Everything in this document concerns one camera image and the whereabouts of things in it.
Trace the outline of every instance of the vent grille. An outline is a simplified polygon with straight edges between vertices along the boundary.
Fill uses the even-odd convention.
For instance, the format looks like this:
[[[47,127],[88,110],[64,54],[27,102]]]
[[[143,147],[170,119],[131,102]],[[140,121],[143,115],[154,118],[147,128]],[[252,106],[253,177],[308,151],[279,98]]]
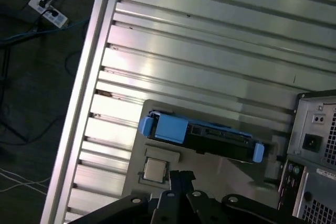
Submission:
[[[331,165],[336,165],[336,113],[332,118],[330,133],[324,157],[326,158],[325,160],[327,161],[327,163]]]
[[[310,206],[305,205],[302,218],[310,224],[335,224],[336,212],[314,199]]]

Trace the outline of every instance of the dark floor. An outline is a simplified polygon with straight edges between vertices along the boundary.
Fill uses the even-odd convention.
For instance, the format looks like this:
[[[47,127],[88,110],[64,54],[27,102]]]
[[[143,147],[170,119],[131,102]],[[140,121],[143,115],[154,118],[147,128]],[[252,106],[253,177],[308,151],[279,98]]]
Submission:
[[[72,22],[77,22],[89,18],[93,1],[59,0],[53,5]],[[7,5],[17,13],[25,3],[23,0],[0,0],[0,5]],[[39,16],[29,6],[22,13],[34,19]],[[0,15],[0,40],[26,32],[30,27],[29,23]],[[79,25],[12,47],[1,119],[27,138],[34,138],[56,117],[66,114],[74,78],[65,71],[65,58],[78,52],[68,62],[70,71],[75,73],[83,45],[83,29],[83,25]],[[34,181],[50,177],[62,125],[63,121],[59,120],[39,141],[29,145],[0,144],[0,168]],[[3,127],[0,127],[0,141],[21,142]],[[15,184],[0,176],[0,190]],[[44,201],[45,195],[25,186],[2,192],[0,223],[39,223]]]

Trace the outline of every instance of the blue cable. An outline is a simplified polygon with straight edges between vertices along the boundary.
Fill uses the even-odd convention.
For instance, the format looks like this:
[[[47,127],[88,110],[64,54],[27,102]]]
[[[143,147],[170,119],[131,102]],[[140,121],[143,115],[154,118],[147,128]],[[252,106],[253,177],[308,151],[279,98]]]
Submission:
[[[86,20],[82,20],[80,22],[73,23],[72,25],[70,25],[68,27],[65,27],[65,28],[57,28],[57,29],[48,30],[48,31],[32,31],[32,32],[28,32],[28,33],[13,35],[13,36],[8,37],[8,38],[6,38],[4,40],[1,40],[1,41],[8,41],[8,40],[15,39],[15,38],[18,38],[18,37],[21,37],[21,36],[27,36],[27,35],[33,35],[33,34],[48,34],[48,33],[54,33],[56,31],[63,31],[63,30],[73,28],[74,26],[80,25],[82,23],[85,23],[86,21],[88,21],[88,20],[86,19]]]

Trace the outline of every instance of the power strip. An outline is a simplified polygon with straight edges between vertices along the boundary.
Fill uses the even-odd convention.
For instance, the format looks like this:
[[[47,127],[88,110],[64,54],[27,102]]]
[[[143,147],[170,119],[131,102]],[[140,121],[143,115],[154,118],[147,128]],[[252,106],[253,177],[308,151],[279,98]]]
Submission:
[[[55,10],[58,12],[56,17],[54,17],[50,12],[44,13],[43,16],[58,28],[63,28],[68,25],[69,19],[64,14],[53,8],[51,5],[46,6],[46,8],[39,6],[40,1],[41,0],[30,0],[28,5],[40,14],[42,14],[45,10]]]

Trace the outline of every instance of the label sticker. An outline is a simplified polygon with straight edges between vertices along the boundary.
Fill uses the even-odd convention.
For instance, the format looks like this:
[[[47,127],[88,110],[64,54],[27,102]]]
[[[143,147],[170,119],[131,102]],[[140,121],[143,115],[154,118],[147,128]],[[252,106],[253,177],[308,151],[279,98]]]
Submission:
[[[336,180],[336,175],[333,173],[327,172],[326,170],[316,169],[316,172],[322,176]]]

